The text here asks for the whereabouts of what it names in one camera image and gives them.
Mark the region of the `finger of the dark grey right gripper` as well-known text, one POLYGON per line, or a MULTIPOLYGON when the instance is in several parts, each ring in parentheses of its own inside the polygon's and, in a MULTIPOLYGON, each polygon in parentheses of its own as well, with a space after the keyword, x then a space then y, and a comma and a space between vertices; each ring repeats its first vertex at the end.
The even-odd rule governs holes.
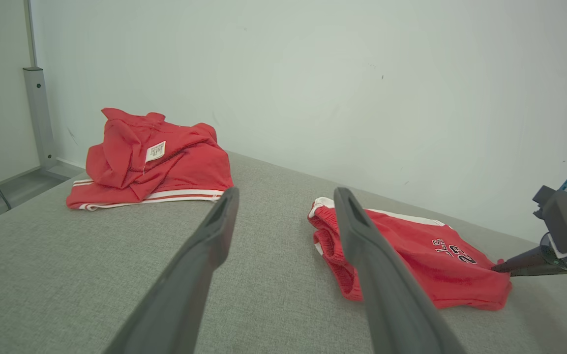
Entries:
POLYGON ((557 260, 550 246, 540 245, 493 266, 491 270, 510 276, 567 275, 566 269, 555 264, 557 260))

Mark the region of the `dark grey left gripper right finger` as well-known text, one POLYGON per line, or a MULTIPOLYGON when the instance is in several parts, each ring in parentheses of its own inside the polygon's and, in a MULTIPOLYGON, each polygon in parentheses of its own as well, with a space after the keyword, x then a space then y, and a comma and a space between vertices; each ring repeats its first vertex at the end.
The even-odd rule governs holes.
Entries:
POLYGON ((335 188, 344 255, 358 272, 376 354, 463 354, 465 349, 351 190, 335 188))

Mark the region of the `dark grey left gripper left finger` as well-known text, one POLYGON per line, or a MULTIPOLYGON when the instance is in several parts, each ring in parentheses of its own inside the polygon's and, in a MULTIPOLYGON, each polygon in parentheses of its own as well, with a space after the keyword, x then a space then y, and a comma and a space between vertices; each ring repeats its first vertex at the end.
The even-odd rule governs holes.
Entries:
POLYGON ((229 255, 239 208, 239 189, 227 189, 112 342, 106 354, 194 352, 213 272, 229 255))

